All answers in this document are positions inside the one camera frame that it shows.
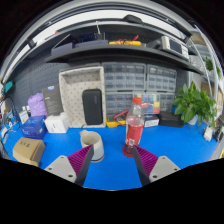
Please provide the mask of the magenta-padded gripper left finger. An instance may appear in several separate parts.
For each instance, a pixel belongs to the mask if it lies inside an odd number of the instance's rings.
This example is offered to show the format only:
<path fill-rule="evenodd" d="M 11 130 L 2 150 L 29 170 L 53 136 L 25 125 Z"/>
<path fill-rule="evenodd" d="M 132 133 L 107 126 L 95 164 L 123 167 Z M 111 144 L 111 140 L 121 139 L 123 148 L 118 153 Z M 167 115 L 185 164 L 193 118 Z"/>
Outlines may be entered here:
<path fill-rule="evenodd" d="M 85 182 L 94 147 L 89 145 L 70 156 L 59 156 L 45 170 L 65 180 L 82 186 Z"/>

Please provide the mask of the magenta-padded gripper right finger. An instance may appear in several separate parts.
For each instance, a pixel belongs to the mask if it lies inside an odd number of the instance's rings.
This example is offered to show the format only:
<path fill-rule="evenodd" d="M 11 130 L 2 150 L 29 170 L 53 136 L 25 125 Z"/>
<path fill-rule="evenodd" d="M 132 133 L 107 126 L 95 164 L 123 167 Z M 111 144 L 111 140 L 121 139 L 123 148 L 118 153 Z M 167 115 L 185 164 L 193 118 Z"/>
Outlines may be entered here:
<path fill-rule="evenodd" d="M 133 148 L 132 155 L 143 186 L 180 170 L 168 157 L 158 157 L 140 146 Z"/>

